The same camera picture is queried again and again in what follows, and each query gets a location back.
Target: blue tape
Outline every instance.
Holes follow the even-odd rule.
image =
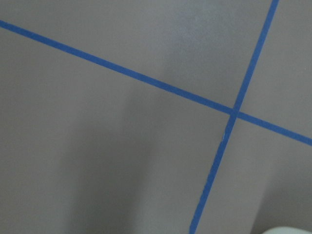
[[[303,135],[295,133],[295,132],[292,132],[288,129],[282,128],[282,127],[277,126],[275,124],[272,124],[272,123],[269,123],[267,121],[261,120],[259,118],[250,116],[250,115],[245,114],[243,112],[238,113],[238,118],[245,120],[249,123],[253,123],[255,125],[258,125],[260,127],[266,128],[266,129],[271,130],[273,132],[279,133],[279,134],[284,135],[286,137],[289,137],[291,139],[294,139],[294,140],[297,140],[297,141],[300,141],[302,143],[305,143],[305,144],[312,146],[312,139],[311,138],[303,136]]]
[[[256,47],[254,49],[254,52],[253,52],[251,61],[249,63],[248,69],[246,71],[244,80],[243,80],[242,85],[240,87],[240,90],[238,92],[238,95],[237,95],[237,98],[236,98],[236,101],[234,104],[233,112],[231,113],[229,121],[226,125],[223,140],[221,141],[219,148],[216,152],[216,155],[214,157],[214,162],[211,166],[210,172],[209,172],[208,177],[207,177],[206,184],[204,186],[202,195],[199,199],[199,203],[198,203],[197,208],[195,210],[194,217],[193,217],[191,225],[190,225],[190,232],[189,232],[190,234],[194,234],[196,232],[197,227],[198,227],[201,215],[203,213],[203,210],[204,210],[205,204],[207,202],[209,193],[210,193],[212,185],[214,183],[215,176],[217,174],[217,171],[218,171],[218,168],[219,168],[220,163],[222,161],[222,157],[224,155],[226,146],[229,142],[233,127],[235,125],[235,121],[237,119],[239,110],[242,106],[242,103],[243,103],[244,97],[246,95],[249,83],[250,83],[251,78],[253,76],[254,69],[255,69],[257,61],[259,59],[264,41],[267,37],[267,34],[269,31],[271,22],[273,20],[277,5],[278,5],[278,0],[273,0],[271,5],[270,5],[269,12],[268,12],[266,20],[263,24],[258,42],[257,42]]]
[[[7,30],[9,30],[11,32],[20,34],[22,36],[25,36],[27,38],[36,40],[36,41],[41,42],[43,44],[52,46],[52,47],[54,47],[56,49],[59,49],[61,51],[66,52],[68,54],[71,54],[71,55],[77,56],[79,58],[85,59],[87,61],[96,63],[96,64],[98,64],[98,65],[100,65],[102,67],[106,67],[106,68],[111,69],[113,71],[116,71],[116,72],[119,72],[121,74],[124,74],[124,75],[126,75],[128,77],[140,80],[140,81],[142,81],[144,83],[150,84],[152,86],[155,86],[155,87],[160,88],[162,90],[165,90],[167,92],[179,95],[179,96],[181,96],[183,98],[186,98],[188,100],[191,100],[191,101],[200,103],[202,105],[208,106],[208,107],[213,108],[215,110],[224,112],[226,114],[230,114],[232,112],[232,109],[230,107],[227,107],[225,105],[219,104],[219,103],[214,102],[212,100],[209,100],[207,98],[198,96],[196,94],[192,94],[192,93],[190,93],[188,91],[185,91],[183,89],[179,89],[179,88],[177,88],[175,86],[172,86],[172,85],[169,85],[169,84],[167,84],[165,82],[162,82],[162,81],[159,81],[157,79],[148,77],[148,76],[143,75],[141,73],[135,72],[133,70],[130,70],[130,69],[125,68],[125,67],[122,67],[122,66],[117,65],[115,63],[109,62],[109,61],[107,61],[105,59],[96,57],[94,55],[88,54],[88,53],[83,52],[81,50],[78,50],[78,49],[75,49],[75,48],[70,47],[68,45],[65,45],[65,44],[62,44],[60,42],[57,42],[55,40],[46,38],[46,37],[41,36],[41,35],[39,35],[37,33],[33,33],[33,32],[28,31],[26,29],[17,27],[17,26],[15,26],[13,24],[9,24],[7,22],[4,22],[4,21],[0,20],[0,27],[2,27],[4,29],[7,29]]]

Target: white object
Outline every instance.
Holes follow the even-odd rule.
[[[312,234],[312,233],[297,228],[278,227],[267,230],[263,234]]]

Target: blue painter's tape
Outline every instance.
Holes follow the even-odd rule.
[[[88,53],[83,52],[81,50],[78,50],[78,49],[75,49],[75,48],[70,47],[68,45],[65,45],[65,44],[62,44],[60,42],[57,42],[55,40],[46,38],[46,37],[41,36],[39,34],[36,34],[36,33],[31,32],[31,31],[28,31],[26,29],[23,29],[23,28],[15,26],[15,25],[9,24],[9,23],[4,22],[2,20],[0,20],[0,27],[2,27],[4,29],[7,29],[7,30],[9,30],[11,32],[20,34],[22,36],[25,36],[27,38],[39,41],[39,42],[41,42],[43,44],[52,46],[52,47],[54,47],[56,49],[59,49],[61,51],[66,52],[68,54],[71,54],[71,55],[77,56],[79,58],[85,59],[87,61],[96,63],[96,64],[98,64],[100,66],[106,67],[106,68],[111,69],[111,70],[116,71],[116,72],[119,72],[119,73],[124,74],[126,76],[129,76],[131,78],[140,80],[140,81],[142,81],[144,83],[150,84],[152,86],[155,86],[155,87],[160,88],[162,90],[165,90],[167,92],[179,95],[179,96],[181,96],[183,98],[186,98],[188,100],[191,100],[191,101],[200,103],[202,105],[208,106],[208,107],[213,108],[215,110],[224,112],[226,114],[231,114],[231,112],[232,112],[232,109],[230,107],[227,107],[225,105],[219,104],[217,102],[214,102],[214,101],[209,100],[207,98],[201,97],[199,95],[190,93],[188,91],[185,91],[183,89],[177,88],[175,86],[169,85],[169,84],[167,84],[165,82],[162,82],[160,80],[148,77],[148,76],[143,75],[141,73],[135,72],[135,71],[130,70],[128,68],[122,67],[122,66],[120,66],[118,64],[109,62],[109,61],[107,61],[105,59],[102,59],[102,58],[96,57],[94,55],[88,54]]]
[[[303,135],[295,133],[295,132],[292,132],[288,129],[282,128],[282,127],[277,126],[275,124],[272,124],[272,123],[269,123],[267,121],[261,120],[259,118],[250,116],[250,115],[245,114],[243,112],[238,113],[238,118],[245,120],[249,123],[253,123],[255,125],[258,125],[260,127],[266,128],[266,129],[271,130],[273,132],[279,133],[279,134],[284,135],[286,137],[289,137],[291,139],[294,139],[294,140],[297,140],[297,141],[300,141],[302,143],[305,143],[305,144],[312,146],[312,139],[311,138],[303,136]]]
[[[277,5],[278,5],[278,0],[273,0],[271,5],[270,5],[269,12],[268,12],[266,20],[263,24],[258,42],[257,42],[256,47],[255,47],[254,52],[253,52],[253,56],[251,58],[251,61],[249,63],[249,66],[248,66],[247,72],[245,74],[244,80],[243,80],[242,85],[240,87],[240,90],[238,92],[238,95],[237,95],[237,98],[236,98],[236,101],[235,101],[235,104],[233,107],[233,112],[231,113],[229,121],[228,121],[227,126],[225,128],[223,140],[221,141],[219,148],[217,150],[217,153],[214,157],[214,162],[213,162],[212,167],[210,169],[210,172],[208,174],[206,184],[204,186],[202,195],[199,199],[199,203],[198,203],[197,208],[195,210],[194,217],[193,217],[191,225],[190,225],[190,232],[189,232],[190,234],[194,234],[196,232],[197,227],[198,227],[202,212],[203,212],[205,204],[207,202],[207,199],[208,199],[209,193],[211,191],[212,185],[214,183],[215,176],[217,174],[217,171],[218,171],[218,168],[220,166],[222,157],[224,155],[226,146],[228,144],[228,141],[230,139],[233,127],[235,125],[235,121],[237,119],[239,110],[240,110],[241,105],[243,103],[243,100],[244,100],[244,97],[246,95],[249,83],[251,81],[251,78],[253,76],[254,69],[255,69],[257,61],[259,59],[265,38],[267,37],[267,34],[269,31],[271,22],[273,20],[273,16],[275,14]]]

